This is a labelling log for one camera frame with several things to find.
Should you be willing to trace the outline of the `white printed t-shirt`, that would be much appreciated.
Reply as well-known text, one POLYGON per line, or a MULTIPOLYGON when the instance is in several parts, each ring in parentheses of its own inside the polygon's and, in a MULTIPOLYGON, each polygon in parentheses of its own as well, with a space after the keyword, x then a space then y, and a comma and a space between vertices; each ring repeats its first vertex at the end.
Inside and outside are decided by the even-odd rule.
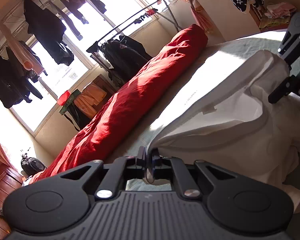
POLYGON ((300 189, 286 185, 299 163, 300 109, 269 94, 288 76, 277 55, 261 50, 167 125, 150 143, 165 157, 208 161, 285 191, 300 212, 300 189))

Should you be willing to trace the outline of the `pink clothes pile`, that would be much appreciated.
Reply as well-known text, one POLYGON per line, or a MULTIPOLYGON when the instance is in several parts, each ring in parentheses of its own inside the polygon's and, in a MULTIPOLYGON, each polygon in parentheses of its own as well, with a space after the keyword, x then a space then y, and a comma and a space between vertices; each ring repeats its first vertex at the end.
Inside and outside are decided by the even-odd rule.
POLYGON ((294 5, 286 2, 268 5, 261 18, 259 28, 262 30, 289 24, 296 11, 297 8, 294 5))

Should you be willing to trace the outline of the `black clothes drying rack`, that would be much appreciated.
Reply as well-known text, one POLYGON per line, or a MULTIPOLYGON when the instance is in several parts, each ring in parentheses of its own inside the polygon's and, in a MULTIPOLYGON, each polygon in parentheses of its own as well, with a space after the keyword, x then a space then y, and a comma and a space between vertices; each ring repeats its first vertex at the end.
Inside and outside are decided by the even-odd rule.
POLYGON ((160 5, 155 4, 159 15, 146 17, 141 23, 134 24, 137 17, 143 15, 145 11, 141 6, 132 0, 122 5, 114 7, 101 14, 90 3, 85 3, 79 10, 89 22, 81 26, 80 33, 83 39, 77 43, 78 48, 86 55, 90 54, 86 50, 97 40, 105 42, 112 36, 116 36, 118 31, 140 42, 146 52, 155 56, 164 45, 170 42, 176 34, 176 29, 172 23, 172 16, 168 12, 167 6, 173 6, 177 0, 165 0, 160 5))

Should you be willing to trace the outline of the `black backpack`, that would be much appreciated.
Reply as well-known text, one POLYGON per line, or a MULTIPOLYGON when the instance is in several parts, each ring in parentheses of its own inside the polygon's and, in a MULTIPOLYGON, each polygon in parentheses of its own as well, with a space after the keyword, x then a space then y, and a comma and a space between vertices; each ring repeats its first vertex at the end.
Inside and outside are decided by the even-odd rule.
POLYGON ((20 165, 28 176, 34 176, 35 174, 44 171, 46 166, 39 159, 29 157, 29 150, 30 148, 21 155, 20 165))

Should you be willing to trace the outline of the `wooden cabinet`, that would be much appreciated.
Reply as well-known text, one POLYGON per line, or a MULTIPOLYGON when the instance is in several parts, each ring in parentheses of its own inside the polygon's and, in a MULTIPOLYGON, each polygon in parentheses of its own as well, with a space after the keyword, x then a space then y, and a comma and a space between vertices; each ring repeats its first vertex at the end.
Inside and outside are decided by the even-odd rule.
MULTIPOLYGON (((22 186, 24 177, 16 170, 5 164, 0 165, 0 209, 6 197, 22 186)), ((10 233, 10 228, 0 215, 0 239, 10 233)))

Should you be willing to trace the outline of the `green plaid bed sheet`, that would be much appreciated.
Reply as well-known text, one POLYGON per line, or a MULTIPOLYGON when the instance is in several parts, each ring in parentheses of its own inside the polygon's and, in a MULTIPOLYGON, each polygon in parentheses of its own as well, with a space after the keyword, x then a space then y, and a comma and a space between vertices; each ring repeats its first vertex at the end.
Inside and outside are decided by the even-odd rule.
MULTIPOLYGON (((198 99, 213 90, 256 52, 275 50, 284 34, 271 31, 221 43, 203 50, 200 57, 139 121, 107 162, 124 155, 136 155, 138 148, 149 149, 152 140, 198 99)), ((300 109, 300 98, 289 95, 300 109)))

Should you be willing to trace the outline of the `red cap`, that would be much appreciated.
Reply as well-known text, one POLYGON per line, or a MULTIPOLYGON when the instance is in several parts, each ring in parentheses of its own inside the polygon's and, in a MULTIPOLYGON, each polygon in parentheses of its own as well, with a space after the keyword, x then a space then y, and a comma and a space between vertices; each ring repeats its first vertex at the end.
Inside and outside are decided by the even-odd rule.
POLYGON ((57 104, 59 106, 64 106, 67 102, 68 98, 70 97, 71 93, 67 90, 65 91, 57 100, 57 104))

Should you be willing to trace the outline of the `dark hanging coat left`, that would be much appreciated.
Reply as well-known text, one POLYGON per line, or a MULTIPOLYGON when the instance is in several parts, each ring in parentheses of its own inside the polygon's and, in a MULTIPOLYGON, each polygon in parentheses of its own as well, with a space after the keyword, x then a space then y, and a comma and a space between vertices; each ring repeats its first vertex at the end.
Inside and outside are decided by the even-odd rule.
POLYGON ((0 100, 4 107, 11 108, 23 100, 31 103, 31 94, 42 99, 42 94, 33 85, 38 81, 38 75, 33 70, 26 70, 10 48, 7 52, 7 60, 0 55, 0 100))

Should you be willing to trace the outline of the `red rolled duvet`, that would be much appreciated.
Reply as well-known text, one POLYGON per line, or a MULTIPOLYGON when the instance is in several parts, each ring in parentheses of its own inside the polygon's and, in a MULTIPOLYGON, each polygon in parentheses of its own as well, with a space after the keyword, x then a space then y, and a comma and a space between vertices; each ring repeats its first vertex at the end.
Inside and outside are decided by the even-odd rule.
POLYGON ((54 176, 93 160, 105 160, 206 47, 196 24, 177 33, 157 56, 115 93, 92 121, 78 132, 43 172, 30 182, 54 176))

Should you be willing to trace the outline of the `pink hanging garment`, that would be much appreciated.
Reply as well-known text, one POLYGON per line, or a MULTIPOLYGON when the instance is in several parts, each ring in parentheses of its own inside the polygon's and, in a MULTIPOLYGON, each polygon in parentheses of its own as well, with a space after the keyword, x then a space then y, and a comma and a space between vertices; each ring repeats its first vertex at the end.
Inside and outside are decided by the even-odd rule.
POLYGON ((0 31, 23 67, 26 70, 34 70, 37 75, 42 74, 44 71, 42 64, 12 35, 11 31, 3 23, 0 23, 0 31))

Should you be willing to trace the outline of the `orange curtain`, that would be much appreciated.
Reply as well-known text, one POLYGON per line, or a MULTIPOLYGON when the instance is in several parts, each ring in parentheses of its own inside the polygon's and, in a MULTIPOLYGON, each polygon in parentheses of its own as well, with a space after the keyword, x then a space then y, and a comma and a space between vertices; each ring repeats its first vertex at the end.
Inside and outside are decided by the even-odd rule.
POLYGON ((206 33, 212 33, 214 31, 213 21, 207 14, 205 9, 197 0, 184 0, 190 4, 192 14, 197 24, 205 30, 206 33))

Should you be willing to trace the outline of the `black hanging jacket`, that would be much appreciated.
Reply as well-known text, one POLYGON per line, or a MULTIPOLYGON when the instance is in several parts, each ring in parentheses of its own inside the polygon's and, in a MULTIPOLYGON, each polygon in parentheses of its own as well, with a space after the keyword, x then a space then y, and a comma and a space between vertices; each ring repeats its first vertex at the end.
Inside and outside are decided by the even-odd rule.
POLYGON ((42 9, 33 0, 23 0, 27 32, 36 37, 57 64, 69 66, 74 54, 63 42, 66 26, 49 9, 42 9))

